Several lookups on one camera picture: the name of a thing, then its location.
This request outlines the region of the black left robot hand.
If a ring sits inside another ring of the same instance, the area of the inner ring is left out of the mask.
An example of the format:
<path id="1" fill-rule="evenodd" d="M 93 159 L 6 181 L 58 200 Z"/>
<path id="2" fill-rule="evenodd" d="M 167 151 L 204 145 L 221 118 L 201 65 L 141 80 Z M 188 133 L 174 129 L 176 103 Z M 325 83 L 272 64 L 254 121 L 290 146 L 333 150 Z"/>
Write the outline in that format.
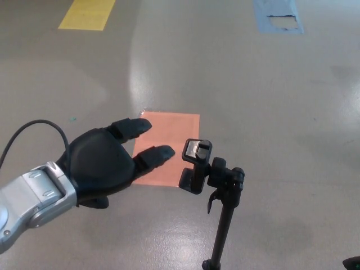
<path id="1" fill-rule="evenodd" d="M 170 146 L 161 145 L 130 156 L 123 144 L 151 127 L 147 119 L 126 118 L 108 127 L 91 129 L 73 140 L 69 145 L 70 156 L 62 154 L 56 163 L 70 173 L 77 205 L 107 208 L 109 195 L 129 187 L 175 155 Z"/>

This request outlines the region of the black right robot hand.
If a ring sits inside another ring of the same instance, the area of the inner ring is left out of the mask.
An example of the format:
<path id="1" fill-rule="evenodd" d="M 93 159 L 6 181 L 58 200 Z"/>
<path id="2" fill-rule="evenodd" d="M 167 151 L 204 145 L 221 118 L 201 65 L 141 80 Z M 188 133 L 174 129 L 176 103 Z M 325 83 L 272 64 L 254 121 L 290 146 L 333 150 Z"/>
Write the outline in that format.
<path id="1" fill-rule="evenodd" d="M 346 270 L 360 270 L 360 256 L 354 256 L 343 260 Z"/>

